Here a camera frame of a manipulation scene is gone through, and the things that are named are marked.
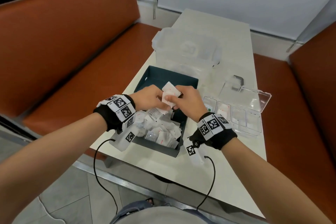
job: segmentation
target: white cable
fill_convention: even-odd
[[[46,207],[44,206],[44,204],[42,203],[42,201],[41,201],[41,199],[40,199],[40,196],[38,196],[37,198],[39,199],[39,201],[40,201],[40,203],[41,203],[41,205],[42,205],[44,211],[47,213],[47,215],[48,215],[50,218],[52,218],[53,220],[60,220],[60,221],[63,222],[64,224],[67,224],[67,223],[65,222],[65,220],[63,220],[63,219],[56,219],[56,218],[52,217],[52,216],[50,215],[50,213],[48,213],[48,211],[47,211]]]

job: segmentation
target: person's left hand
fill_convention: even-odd
[[[151,85],[143,88],[142,90],[130,94],[129,96],[135,103],[135,110],[148,110],[152,108],[160,108],[162,110],[169,110],[170,106],[161,102],[163,91],[157,86]]]

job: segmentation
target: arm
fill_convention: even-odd
[[[136,110],[170,109],[157,97],[154,85],[130,95]],[[54,131],[0,164],[0,220],[11,223],[34,198],[60,177],[107,130],[107,122],[93,113]]]
[[[175,103],[175,109],[180,108],[185,115],[199,122],[208,110],[198,90],[190,86],[176,88],[183,93],[183,98],[166,96],[166,100]],[[268,222],[331,224],[292,181],[236,137],[223,145],[219,149]]]

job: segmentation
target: brown leather seat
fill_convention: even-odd
[[[23,123],[45,135],[91,114],[99,101],[121,94],[153,52],[152,39],[159,30],[135,24]]]
[[[290,66],[258,54],[254,63],[258,89],[272,94],[262,113],[267,161],[336,222],[336,170]]]
[[[336,22],[289,59],[336,161]]]
[[[20,115],[139,17],[137,0],[0,5],[0,113]]]

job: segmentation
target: denim pants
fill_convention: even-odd
[[[135,212],[147,209],[147,208],[151,208],[151,207],[153,207],[153,206],[150,203],[148,203],[146,200],[140,200],[140,201],[130,203],[130,204],[124,206],[119,211],[119,213],[117,213],[117,215],[114,216],[114,218],[112,219],[110,224],[115,224],[116,222],[118,222],[122,218],[127,218],[127,216],[129,214],[132,214],[132,213],[135,213]],[[207,217],[205,217],[203,214],[201,214],[199,211],[196,211],[196,210],[193,210],[193,209],[184,209],[183,211],[200,217],[202,220],[204,220],[208,224],[215,224],[214,222],[209,220]]]

